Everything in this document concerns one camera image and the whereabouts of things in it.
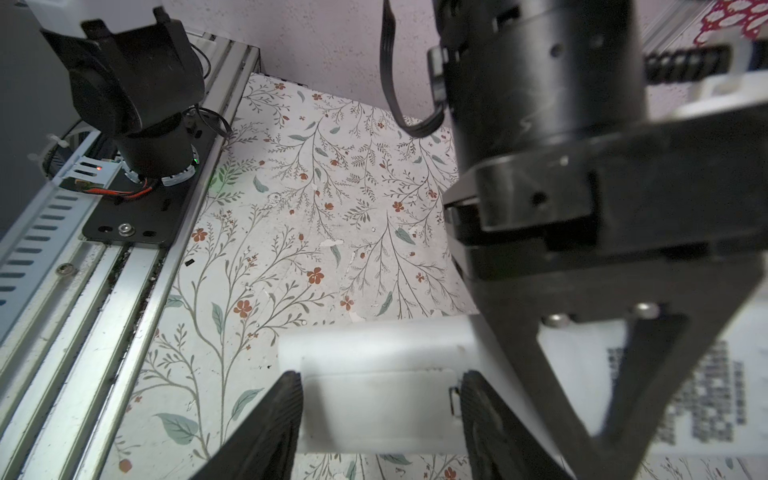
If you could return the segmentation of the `white remote control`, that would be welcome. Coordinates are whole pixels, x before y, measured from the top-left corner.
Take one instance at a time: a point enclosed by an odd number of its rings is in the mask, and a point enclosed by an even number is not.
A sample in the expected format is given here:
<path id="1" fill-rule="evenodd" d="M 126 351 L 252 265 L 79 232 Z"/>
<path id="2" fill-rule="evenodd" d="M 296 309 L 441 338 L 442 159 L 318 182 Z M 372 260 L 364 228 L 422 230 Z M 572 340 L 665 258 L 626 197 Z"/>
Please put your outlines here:
<path id="1" fill-rule="evenodd" d="M 301 453 L 458 454 L 489 433 L 560 449 L 478 316 L 305 327 L 278 343 L 298 374 Z M 670 402 L 654 456 L 767 451 L 767 305 L 739 312 Z"/>

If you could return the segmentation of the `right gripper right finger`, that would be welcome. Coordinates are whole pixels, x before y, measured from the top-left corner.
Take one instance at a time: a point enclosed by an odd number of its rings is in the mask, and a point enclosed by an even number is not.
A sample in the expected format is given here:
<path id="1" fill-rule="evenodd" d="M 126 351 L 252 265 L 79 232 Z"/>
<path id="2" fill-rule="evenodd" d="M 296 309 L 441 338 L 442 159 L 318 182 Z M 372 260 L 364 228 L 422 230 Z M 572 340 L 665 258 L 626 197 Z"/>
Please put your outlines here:
<path id="1" fill-rule="evenodd" d="M 568 479 L 490 383 L 477 371 L 460 385 L 464 439 L 475 480 Z"/>

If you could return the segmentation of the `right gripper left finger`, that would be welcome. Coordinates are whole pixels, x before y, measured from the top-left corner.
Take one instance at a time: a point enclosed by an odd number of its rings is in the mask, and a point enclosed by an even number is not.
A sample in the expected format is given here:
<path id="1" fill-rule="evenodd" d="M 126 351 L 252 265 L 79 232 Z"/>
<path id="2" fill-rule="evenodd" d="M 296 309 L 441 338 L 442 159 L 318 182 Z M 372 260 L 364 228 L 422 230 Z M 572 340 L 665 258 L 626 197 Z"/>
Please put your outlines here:
<path id="1" fill-rule="evenodd" d="M 291 477 L 303 416 L 301 375 L 284 372 L 195 479 Z"/>

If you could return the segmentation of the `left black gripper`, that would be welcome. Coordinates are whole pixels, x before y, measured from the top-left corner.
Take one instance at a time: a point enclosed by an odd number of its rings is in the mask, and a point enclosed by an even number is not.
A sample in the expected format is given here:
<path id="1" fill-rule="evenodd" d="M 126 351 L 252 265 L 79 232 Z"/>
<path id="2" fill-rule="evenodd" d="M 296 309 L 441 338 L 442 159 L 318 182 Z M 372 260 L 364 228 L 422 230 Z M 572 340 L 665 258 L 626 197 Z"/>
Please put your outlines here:
<path id="1" fill-rule="evenodd" d="M 767 5 L 646 53 L 630 1 L 438 1 L 457 267 L 492 324 L 722 324 L 763 278 Z"/>

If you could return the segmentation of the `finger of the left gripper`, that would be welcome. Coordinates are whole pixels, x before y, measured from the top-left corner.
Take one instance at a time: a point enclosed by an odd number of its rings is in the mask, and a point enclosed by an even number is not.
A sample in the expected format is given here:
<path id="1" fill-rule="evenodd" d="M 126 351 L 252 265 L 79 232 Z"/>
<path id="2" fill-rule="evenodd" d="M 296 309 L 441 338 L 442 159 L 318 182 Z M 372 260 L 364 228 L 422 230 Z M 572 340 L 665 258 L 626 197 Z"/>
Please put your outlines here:
<path id="1" fill-rule="evenodd" d="M 765 449 L 765 263 L 492 251 L 473 299 L 579 479 Z"/>

